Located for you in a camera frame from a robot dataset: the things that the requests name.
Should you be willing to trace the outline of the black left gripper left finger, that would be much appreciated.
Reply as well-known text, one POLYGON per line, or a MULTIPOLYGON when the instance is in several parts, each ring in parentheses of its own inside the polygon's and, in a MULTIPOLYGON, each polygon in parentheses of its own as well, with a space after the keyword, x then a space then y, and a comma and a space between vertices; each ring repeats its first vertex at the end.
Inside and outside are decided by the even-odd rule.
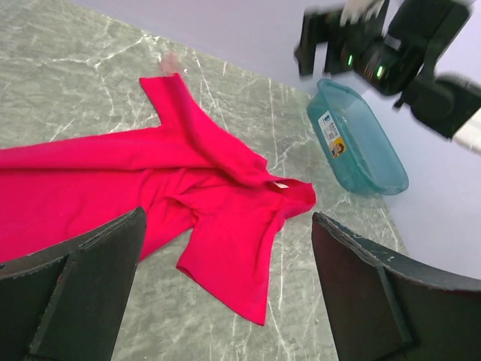
POLYGON ((1 263, 3 360, 109 360, 144 243, 138 207, 1 263))

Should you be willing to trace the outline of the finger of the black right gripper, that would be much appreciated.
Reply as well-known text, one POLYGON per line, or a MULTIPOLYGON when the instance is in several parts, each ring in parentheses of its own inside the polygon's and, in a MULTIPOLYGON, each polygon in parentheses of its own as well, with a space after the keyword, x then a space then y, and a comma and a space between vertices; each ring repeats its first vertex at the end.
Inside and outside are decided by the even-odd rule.
POLYGON ((301 37, 294 51, 300 77, 313 75, 316 48, 319 44, 328 41, 328 18, 328 13, 307 12, 304 14, 301 37))
POLYGON ((324 74, 343 74, 354 68, 355 55, 349 49, 349 42, 361 31, 361 25, 340 26, 337 22, 327 24, 327 52, 324 74))

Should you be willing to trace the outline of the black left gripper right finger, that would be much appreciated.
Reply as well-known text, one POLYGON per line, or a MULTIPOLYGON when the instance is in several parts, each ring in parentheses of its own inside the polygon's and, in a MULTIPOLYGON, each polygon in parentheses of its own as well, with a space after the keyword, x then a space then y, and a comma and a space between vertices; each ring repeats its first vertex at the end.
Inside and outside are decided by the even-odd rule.
POLYGON ((415 261, 323 213, 313 253, 340 360, 478 360, 480 282, 415 261))

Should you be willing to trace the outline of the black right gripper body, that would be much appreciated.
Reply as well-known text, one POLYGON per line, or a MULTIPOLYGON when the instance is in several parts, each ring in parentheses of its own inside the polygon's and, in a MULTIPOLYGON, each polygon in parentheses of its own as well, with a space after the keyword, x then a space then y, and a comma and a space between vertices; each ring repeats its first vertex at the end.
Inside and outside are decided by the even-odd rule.
POLYGON ((404 1, 388 26, 372 29, 385 1, 347 1, 340 26, 358 26, 344 43, 355 57, 355 69, 382 94, 441 94, 434 76, 443 52, 443 2, 404 1))

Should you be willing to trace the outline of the teal plastic basin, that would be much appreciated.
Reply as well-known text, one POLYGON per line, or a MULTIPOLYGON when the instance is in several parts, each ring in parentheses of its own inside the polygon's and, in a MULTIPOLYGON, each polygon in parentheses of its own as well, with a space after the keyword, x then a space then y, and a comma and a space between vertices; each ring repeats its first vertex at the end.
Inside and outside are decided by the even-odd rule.
POLYGON ((323 78, 307 116, 338 183, 359 195, 394 196, 407 173, 367 102, 352 88, 323 78))

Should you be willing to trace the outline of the red t shirt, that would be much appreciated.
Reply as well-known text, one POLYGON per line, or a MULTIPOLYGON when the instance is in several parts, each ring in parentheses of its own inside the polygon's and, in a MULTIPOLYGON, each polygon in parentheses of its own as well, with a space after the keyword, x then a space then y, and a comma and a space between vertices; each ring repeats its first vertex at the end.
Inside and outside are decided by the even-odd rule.
POLYGON ((141 207, 142 257, 190 231, 177 268, 264 325, 275 235, 316 204, 312 185, 271 174, 262 156, 203 112, 180 75, 140 84, 156 127, 1 151, 2 261, 141 207))

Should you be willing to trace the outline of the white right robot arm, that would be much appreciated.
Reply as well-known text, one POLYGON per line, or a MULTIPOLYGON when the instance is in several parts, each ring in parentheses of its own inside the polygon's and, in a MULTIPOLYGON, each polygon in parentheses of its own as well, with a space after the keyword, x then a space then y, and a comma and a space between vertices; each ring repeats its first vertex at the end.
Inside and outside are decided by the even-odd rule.
POLYGON ((316 48, 327 46, 324 74, 354 72, 395 108, 438 135, 480 152, 480 86, 436 75, 439 58, 470 18, 463 1, 403 1, 386 23, 387 1, 347 1, 329 11, 307 9, 294 56, 300 77, 313 74, 316 48))

